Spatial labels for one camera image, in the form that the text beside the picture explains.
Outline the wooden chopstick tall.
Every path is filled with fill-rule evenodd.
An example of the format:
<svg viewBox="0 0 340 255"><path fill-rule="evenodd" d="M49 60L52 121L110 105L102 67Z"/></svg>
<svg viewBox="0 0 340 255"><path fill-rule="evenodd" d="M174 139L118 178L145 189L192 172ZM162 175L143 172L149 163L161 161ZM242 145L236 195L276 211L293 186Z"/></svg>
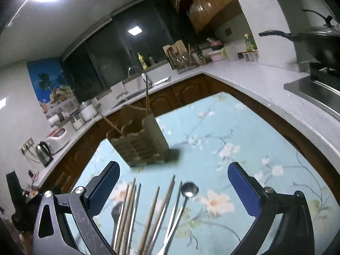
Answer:
<svg viewBox="0 0 340 255"><path fill-rule="evenodd" d="M155 245L155 243L157 241L159 230L161 228L161 225L163 223L163 220L164 220L167 208L168 208L169 200L171 198L174 186L175 186L175 175L172 176L172 179L171 179L171 182L170 182L169 187L167 189L167 192L166 192L166 194L164 196L164 199L163 199L163 201L161 203L160 211L159 211L159 214L156 217L155 225L151 229L149 238L147 239L147 243L146 243L144 254L149 255L149 254L152 253L154 245Z"/></svg>

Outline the dark kitchen window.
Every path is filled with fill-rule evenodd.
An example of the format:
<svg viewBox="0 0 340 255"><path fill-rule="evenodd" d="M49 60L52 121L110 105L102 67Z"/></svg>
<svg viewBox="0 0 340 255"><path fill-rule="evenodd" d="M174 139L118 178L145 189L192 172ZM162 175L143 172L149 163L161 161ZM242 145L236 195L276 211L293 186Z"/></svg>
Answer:
<svg viewBox="0 0 340 255"><path fill-rule="evenodd" d="M173 43L176 12L169 0L144 0L113 16L62 59L62 67L78 102L90 100L128 78L140 66L137 53L156 63L163 47Z"/></svg>

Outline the metal chopstick left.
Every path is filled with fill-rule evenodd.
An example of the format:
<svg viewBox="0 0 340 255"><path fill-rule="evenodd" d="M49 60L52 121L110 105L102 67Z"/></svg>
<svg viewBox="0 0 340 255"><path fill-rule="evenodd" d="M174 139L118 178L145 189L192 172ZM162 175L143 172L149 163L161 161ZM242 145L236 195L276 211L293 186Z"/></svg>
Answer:
<svg viewBox="0 0 340 255"><path fill-rule="evenodd" d="M134 232L134 223L135 223L135 217L136 217L137 209L138 209L140 191L141 191L141 183L138 184L138 186L136 187L136 190L135 190L133 212L132 212L132 215L131 215L131 223L130 223L130 226L129 226L129 237L128 237L128 241L127 241L127 255L130 254L131 242L132 242L132 237L133 237L133 232Z"/></svg>

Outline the stainless electric kettle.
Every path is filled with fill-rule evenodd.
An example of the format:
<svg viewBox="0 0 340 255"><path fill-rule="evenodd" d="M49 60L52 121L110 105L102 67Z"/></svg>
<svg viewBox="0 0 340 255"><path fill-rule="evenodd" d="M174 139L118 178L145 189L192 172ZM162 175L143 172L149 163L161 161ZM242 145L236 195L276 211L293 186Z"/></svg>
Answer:
<svg viewBox="0 0 340 255"><path fill-rule="evenodd" d="M35 147L35 152L39 161L44 167L47 167L52 162L52 153L46 142L41 141L39 144L37 144Z"/></svg>

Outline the white red rice cooker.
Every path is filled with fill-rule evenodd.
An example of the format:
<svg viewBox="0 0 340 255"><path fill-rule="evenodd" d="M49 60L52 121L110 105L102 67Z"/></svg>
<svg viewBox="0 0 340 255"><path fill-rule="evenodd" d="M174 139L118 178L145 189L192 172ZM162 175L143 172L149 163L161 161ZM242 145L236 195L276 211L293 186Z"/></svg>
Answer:
<svg viewBox="0 0 340 255"><path fill-rule="evenodd" d="M63 149L69 142L70 137L65 128L57 128L53 130L47 137L46 143L49 146L51 153L56 154Z"/></svg>

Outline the glass jar white contents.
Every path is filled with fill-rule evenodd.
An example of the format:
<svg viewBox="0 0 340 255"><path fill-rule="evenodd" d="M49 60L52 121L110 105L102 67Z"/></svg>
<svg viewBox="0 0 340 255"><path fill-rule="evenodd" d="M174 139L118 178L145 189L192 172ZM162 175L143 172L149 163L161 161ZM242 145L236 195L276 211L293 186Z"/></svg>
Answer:
<svg viewBox="0 0 340 255"><path fill-rule="evenodd" d="M76 114L71 117L71 124L77 131L84 125L84 120L81 118L81 116L79 116L79 114Z"/></svg>

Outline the white lidded canister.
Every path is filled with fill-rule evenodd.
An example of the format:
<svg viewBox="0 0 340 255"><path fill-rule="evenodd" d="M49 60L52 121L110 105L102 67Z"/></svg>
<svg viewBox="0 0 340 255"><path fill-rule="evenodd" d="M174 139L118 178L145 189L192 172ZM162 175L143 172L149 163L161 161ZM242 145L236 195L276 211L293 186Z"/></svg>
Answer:
<svg viewBox="0 0 340 255"><path fill-rule="evenodd" d="M88 122L93 117L98 115L96 107L91 100L84 101L79 106L79 114L84 122Z"/></svg>

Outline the metal spoon on table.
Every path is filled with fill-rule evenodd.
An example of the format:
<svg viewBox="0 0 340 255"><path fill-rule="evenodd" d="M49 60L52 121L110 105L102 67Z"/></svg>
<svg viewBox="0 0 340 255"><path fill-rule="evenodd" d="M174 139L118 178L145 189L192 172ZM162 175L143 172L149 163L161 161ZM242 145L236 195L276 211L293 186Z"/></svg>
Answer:
<svg viewBox="0 0 340 255"><path fill-rule="evenodd" d="M182 184L180 193L184 197L184 201L183 201L181 208L179 209L179 212L177 213L177 216L176 216L176 219L173 225L171 226L170 232L165 237L163 247L158 252L159 255L168 254L169 247L171 246L171 242L173 240L175 232L177 231L177 227L180 223L180 220L183 215L184 209L186 208L187 202L189 201L189 199L195 197L198 194L198 192L199 192L199 188L195 183L188 181Z"/></svg>

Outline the floral light blue tablecloth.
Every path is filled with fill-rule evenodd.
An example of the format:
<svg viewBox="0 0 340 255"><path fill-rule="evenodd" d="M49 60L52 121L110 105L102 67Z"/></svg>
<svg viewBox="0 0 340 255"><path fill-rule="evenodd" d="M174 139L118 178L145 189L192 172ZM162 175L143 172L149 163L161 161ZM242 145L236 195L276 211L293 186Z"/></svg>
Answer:
<svg viewBox="0 0 340 255"><path fill-rule="evenodd" d="M111 211L125 198L127 185L141 188L130 249L136 254L151 205L161 209L171 181L192 181L199 192L186 205L169 253L230 254L254 221L229 182L227 169L234 161L278 193L304 193L316 254L322 254L339 231L339 204L312 165L315 156L231 95L204 98L159 116L157 123L169 144L167 162L129 167L103 140L77 181L86 185L110 161L120 165L119 181L94 218L105 239L112 238Z"/></svg>

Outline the tropical beach poster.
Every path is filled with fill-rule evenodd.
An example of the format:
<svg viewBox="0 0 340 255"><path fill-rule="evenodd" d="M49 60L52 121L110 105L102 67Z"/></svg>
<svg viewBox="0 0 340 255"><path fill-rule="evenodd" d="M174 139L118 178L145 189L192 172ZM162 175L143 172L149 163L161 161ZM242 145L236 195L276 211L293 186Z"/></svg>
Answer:
<svg viewBox="0 0 340 255"><path fill-rule="evenodd" d="M27 69L46 119L61 112L71 115L78 109L79 103L58 58L28 62Z"/></svg>

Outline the stainless gas stove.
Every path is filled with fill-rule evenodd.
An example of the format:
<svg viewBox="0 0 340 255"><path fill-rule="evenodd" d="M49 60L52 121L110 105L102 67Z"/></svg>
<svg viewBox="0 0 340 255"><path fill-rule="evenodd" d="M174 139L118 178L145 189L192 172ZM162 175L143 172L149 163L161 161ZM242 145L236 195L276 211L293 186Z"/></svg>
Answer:
<svg viewBox="0 0 340 255"><path fill-rule="evenodd" d="M339 120L339 68L309 64L309 76L285 84L285 90L308 100Z"/></svg>

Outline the yellow dish soap bottle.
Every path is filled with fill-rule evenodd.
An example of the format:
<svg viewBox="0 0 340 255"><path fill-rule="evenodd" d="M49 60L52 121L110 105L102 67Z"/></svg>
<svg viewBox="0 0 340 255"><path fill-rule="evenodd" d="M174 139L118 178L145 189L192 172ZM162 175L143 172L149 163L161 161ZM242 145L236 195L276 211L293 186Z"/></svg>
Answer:
<svg viewBox="0 0 340 255"><path fill-rule="evenodd" d="M144 57L143 57L139 52L137 53L137 55L138 55L138 60L140 61L141 65L142 65L142 68L143 68L144 70L147 69L147 68L148 68L148 65L147 65L147 63L145 62Z"/></svg>

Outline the black wok with lid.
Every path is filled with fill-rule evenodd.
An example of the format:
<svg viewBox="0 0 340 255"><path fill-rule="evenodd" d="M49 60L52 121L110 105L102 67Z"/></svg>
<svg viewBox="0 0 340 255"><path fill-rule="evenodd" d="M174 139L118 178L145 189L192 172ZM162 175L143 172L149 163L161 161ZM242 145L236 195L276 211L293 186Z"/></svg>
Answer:
<svg viewBox="0 0 340 255"><path fill-rule="evenodd" d="M324 20L322 26L313 27L295 35L283 31L271 30L258 33L260 37L280 36L292 42L303 42L307 51L318 62L334 70L339 69L339 29L332 25L333 17L325 17L317 11L302 9L303 12L317 14Z"/></svg>

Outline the pink stacked bowls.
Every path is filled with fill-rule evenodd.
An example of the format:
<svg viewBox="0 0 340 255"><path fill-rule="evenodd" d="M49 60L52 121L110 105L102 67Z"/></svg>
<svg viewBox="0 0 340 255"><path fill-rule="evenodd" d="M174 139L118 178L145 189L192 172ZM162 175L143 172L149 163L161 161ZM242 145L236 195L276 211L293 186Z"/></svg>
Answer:
<svg viewBox="0 0 340 255"><path fill-rule="evenodd" d="M207 41L210 43L211 48L211 51L207 53L207 56L211 59L212 62L229 59L228 52L225 48L224 43L221 40L207 38Z"/></svg>

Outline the wall power socket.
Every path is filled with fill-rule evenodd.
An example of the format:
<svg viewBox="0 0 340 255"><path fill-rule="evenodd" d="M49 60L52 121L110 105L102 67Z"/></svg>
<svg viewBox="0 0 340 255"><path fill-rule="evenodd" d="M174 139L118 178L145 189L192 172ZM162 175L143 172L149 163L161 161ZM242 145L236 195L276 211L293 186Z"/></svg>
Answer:
<svg viewBox="0 0 340 255"><path fill-rule="evenodd" d="M35 156L33 153L35 142L30 137L23 145L19 146L19 151L22 155L25 155L27 152L29 152L31 155Z"/></svg>

